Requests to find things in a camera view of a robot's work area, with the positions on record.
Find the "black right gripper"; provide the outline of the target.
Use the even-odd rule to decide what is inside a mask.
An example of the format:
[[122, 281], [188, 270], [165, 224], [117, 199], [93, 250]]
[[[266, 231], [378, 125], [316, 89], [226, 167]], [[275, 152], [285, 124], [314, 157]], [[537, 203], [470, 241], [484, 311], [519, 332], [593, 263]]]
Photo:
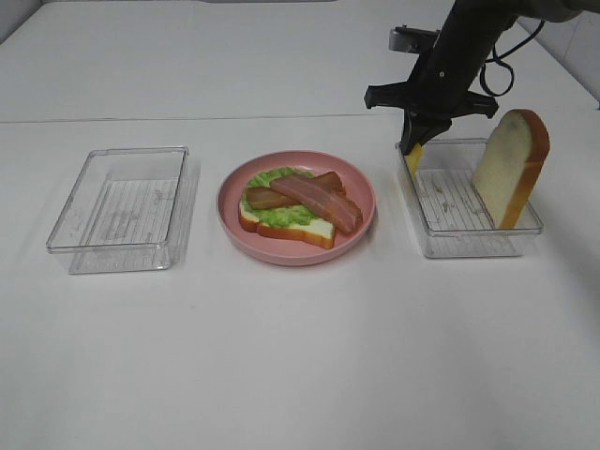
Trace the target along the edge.
[[493, 97], [470, 91], [492, 47], [512, 25], [516, 13], [502, 1], [456, 1], [432, 48], [422, 52], [409, 79], [371, 85], [365, 103], [404, 110], [401, 155], [447, 131], [452, 120], [472, 114], [492, 117]]

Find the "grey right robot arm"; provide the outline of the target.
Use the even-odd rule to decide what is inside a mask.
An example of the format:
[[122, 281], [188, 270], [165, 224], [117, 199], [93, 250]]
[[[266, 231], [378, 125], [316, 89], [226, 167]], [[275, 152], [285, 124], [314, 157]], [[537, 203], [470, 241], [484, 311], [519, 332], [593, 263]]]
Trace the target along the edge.
[[399, 27], [390, 39], [418, 58], [405, 82], [371, 85], [365, 103], [404, 111], [399, 148], [408, 155], [471, 114], [493, 117], [494, 97], [469, 90], [501, 34], [517, 17], [566, 22], [583, 11], [598, 12], [597, 1], [456, 1], [440, 32]]

